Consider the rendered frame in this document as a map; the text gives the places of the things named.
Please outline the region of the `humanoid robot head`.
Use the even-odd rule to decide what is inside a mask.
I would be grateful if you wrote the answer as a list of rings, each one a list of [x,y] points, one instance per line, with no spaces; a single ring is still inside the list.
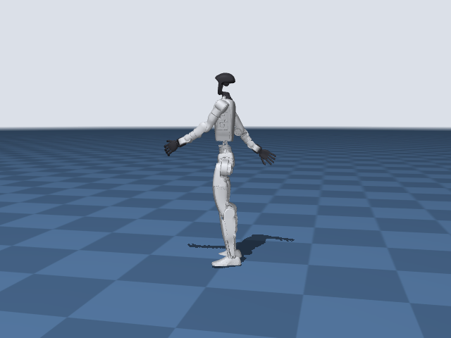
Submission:
[[[215,79],[218,81],[218,95],[225,96],[226,99],[232,100],[230,97],[230,93],[228,92],[222,92],[223,86],[228,86],[229,83],[235,83],[235,78],[230,73],[221,73],[215,77]]]

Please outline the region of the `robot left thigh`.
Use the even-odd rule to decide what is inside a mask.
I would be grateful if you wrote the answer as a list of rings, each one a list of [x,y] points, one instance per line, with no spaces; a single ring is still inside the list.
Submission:
[[[228,159],[223,159],[221,162],[216,164],[214,170],[213,177],[213,196],[218,212],[221,213],[221,217],[223,218],[223,214],[225,209],[232,208],[231,206],[226,205],[226,200],[228,198],[228,183],[222,176],[231,175],[232,163]]]

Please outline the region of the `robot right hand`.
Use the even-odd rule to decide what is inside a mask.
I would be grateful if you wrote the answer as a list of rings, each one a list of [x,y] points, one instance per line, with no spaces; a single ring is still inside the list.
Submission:
[[[256,144],[256,145],[259,146],[258,144]],[[275,158],[272,157],[272,156],[275,156],[275,157],[276,157],[276,155],[275,155],[275,154],[272,154],[272,153],[269,152],[268,150],[262,149],[261,146],[259,146],[259,147],[260,147],[260,149],[259,149],[257,152],[254,151],[253,149],[252,149],[252,151],[254,151],[256,154],[259,154],[259,157],[261,157],[261,160],[262,160],[263,164],[266,165],[265,162],[264,162],[264,160],[266,160],[270,165],[271,165],[271,162],[274,163],[273,160],[275,160]],[[272,156],[269,155],[269,154],[271,154]],[[271,157],[273,160],[271,160],[269,157]],[[271,162],[268,161],[267,159],[270,160]]]

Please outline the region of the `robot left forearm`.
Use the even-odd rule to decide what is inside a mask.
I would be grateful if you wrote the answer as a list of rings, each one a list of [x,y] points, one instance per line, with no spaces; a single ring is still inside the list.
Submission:
[[[205,123],[200,123],[193,131],[189,134],[186,134],[184,137],[181,137],[178,141],[179,144],[188,144],[191,143],[196,138],[200,138],[202,134],[206,131],[207,126]]]

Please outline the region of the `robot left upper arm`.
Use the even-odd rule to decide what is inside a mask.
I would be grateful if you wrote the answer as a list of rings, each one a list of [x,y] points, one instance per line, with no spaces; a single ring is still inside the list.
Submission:
[[[211,113],[208,116],[208,120],[205,123],[207,126],[207,129],[205,132],[209,132],[211,128],[214,126],[216,121],[219,119],[222,113],[225,113],[229,107],[229,103],[227,101],[224,101],[222,99],[219,99],[215,104],[214,108],[211,111]]]

